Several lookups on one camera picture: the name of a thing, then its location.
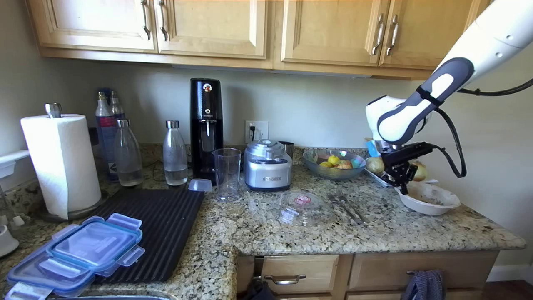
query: cabinet handle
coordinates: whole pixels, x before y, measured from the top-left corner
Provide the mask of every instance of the cabinet handle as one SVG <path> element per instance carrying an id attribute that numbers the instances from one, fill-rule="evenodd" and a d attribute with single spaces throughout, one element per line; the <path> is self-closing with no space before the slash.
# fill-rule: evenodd
<path id="1" fill-rule="evenodd" d="M 161 6 L 161 33 L 163 33 L 164 41 L 166 41 L 166 33 L 168 33 L 166 25 L 168 25 L 168 18 L 166 18 L 166 6 L 164 6 L 164 1 L 163 1 L 163 0 L 159 0 L 159 6 Z"/>
<path id="2" fill-rule="evenodd" d="M 146 38 L 149 40 L 149 28 L 148 28 L 148 15 L 149 15 L 149 11 L 148 11 L 148 3 L 146 3 L 146 0 L 141 0 L 139 5 L 143 6 L 143 20 L 144 20 L 143 30 L 144 30 L 144 33 L 146 33 Z"/>
<path id="3" fill-rule="evenodd" d="M 294 276 L 258 276 L 259 280 L 271 281 L 274 285 L 288 286 L 297 285 L 299 280 L 306 278 L 306 275 L 294 275 Z"/>
<path id="4" fill-rule="evenodd" d="M 399 31 L 397 15 L 392 16 L 391 26 L 392 26 L 392 35 L 391 35 L 389 43 L 387 43 L 386 51 L 384 51 L 386 56 L 389 55 L 389 51 L 391 51 L 392 46 L 396 45 L 396 38 L 397 38 L 397 31 Z"/>
<path id="5" fill-rule="evenodd" d="M 374 41 L 372 46 L 371 46 L 371 55 L 376 55 L 376 53 L 377 53 L 377 48 L 381 46 L 382 30 L 384 30 L 382 13 L 379 13 L 379 16 L 377 16 L 377 36 L 376 36 L 376 41 Z"/>

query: blue container lid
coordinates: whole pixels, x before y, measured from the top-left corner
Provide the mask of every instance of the blue container lid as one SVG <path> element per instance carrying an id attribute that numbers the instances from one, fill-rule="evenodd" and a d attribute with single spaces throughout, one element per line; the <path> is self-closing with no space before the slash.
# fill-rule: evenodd
<path id="1" fill-rule="evenodd" d="M 144 253 L 138 246 L 143 235 L 139 225 L 136 218 L 113 213 L 108 220 L 91 216 L 63 228 L 9 270 L 8 280 L 14 286 L 8 296 L 78 295 L 94 275 L 109 276 Z"/>

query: electrical outlet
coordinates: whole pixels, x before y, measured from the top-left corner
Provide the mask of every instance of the electrical outlet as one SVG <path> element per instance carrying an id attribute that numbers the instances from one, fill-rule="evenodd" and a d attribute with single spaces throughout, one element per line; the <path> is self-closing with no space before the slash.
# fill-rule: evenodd
<path id="1" fill-rule="evenodd" d="M 253 140 L 268 138 L 268 120 L 246 120 L 244 121 L 244 145 Z"/>

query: towel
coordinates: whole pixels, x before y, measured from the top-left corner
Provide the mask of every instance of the towel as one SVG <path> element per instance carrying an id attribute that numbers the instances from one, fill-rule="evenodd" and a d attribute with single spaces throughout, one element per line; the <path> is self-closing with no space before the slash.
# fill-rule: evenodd
<path id="1" fill-rule="evenodd" d="M 236 296 L 238 300 L 276 300 L 278 296 L 268 288 L 268 283 L 259 278 L 251 278 L 244 295 Z"/>
<path id="2" fill-rule="evenodd" d="M 446 288 L 442 275 L 437 270 L 414 271 L 406 285 L 401 300 L 444 300 Z"/>

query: bowl of fruit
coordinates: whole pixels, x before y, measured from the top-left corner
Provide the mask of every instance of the bowl of fruit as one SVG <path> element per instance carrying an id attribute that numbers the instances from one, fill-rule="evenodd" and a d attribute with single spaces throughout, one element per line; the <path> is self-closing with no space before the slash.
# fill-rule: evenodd
<path id="1" fill-rule="evenodd" d="M 304 148 L 304 166 L 322 178 L 347 180 L 364 170 L 364 158 L 356 150 L 342 148 Z"/>

